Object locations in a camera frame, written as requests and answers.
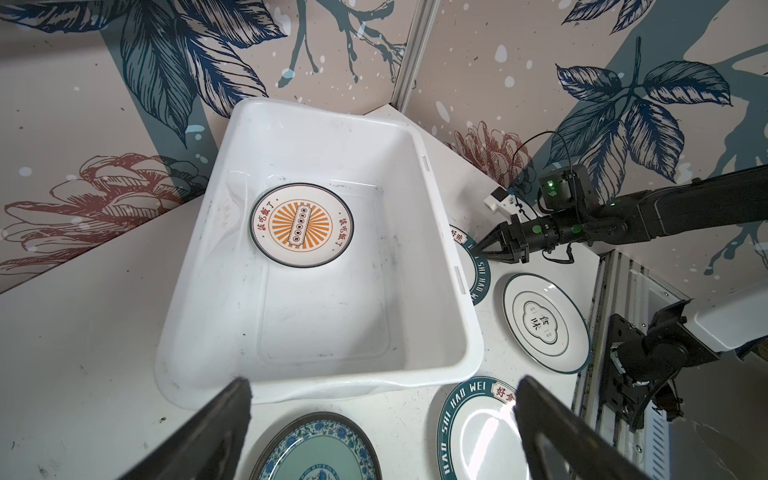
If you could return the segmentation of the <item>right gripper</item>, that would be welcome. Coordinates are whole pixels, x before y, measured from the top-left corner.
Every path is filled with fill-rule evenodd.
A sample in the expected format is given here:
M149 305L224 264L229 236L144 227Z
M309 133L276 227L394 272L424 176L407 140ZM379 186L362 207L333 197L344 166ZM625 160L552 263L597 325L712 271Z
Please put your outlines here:
M514 249L515 241L524 250ZM500 222L479 240L475 251L489 261L517 264L528 262L528 252L552 253L561 245L578 241L579 233L573 231L573 226L561 225L553 215L524 222L515 215L509 222Z

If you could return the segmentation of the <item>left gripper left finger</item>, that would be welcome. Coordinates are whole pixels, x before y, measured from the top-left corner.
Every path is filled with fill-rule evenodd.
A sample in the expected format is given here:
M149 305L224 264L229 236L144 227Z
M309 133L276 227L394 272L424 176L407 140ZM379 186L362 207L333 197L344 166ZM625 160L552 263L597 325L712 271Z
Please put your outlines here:
M251 420L251 388L232 380L124 479L232 479Z

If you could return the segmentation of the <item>orange sunburst plate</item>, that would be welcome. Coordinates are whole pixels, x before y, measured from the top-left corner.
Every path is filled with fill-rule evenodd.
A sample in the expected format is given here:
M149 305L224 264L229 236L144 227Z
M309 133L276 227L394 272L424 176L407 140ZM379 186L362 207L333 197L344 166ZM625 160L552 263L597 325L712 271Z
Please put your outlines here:
M250 236L271 261L315 268L335 261L349 247L355 222L348 204L320 185L294 182L265 191L250 213Z

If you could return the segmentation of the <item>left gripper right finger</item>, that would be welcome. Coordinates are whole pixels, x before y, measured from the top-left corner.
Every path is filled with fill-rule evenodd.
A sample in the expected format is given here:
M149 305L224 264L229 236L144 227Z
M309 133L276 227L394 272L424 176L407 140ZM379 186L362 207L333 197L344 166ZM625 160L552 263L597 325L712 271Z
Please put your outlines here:
M647 477L531 376L518 384L514 412L533 479Z

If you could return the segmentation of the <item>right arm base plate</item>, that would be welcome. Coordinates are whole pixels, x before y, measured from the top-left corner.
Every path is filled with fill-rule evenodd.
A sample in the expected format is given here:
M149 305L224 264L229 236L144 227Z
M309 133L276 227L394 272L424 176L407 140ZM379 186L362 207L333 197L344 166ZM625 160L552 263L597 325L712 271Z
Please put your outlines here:
M684 366L681 326L680 318L670 317L644 333L619 314L609 317L599 398L632 432L644 427L648 404Z

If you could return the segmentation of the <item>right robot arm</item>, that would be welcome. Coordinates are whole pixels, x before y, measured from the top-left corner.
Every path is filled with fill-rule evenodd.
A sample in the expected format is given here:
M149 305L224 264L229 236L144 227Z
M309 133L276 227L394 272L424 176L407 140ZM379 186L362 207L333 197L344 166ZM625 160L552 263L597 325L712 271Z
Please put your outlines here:
M535 252L573 243L625 245L689 231L764 221L764 166L695 179L601 201L584 166L557 169L540 181L545 214L521 222L511 216L471 250L503 263L526 263ZM767 336L767 287L753 285L719 300L680 301L658 311L639 340L610 342L615 369L635 382L673 375L715 361L726 351Z

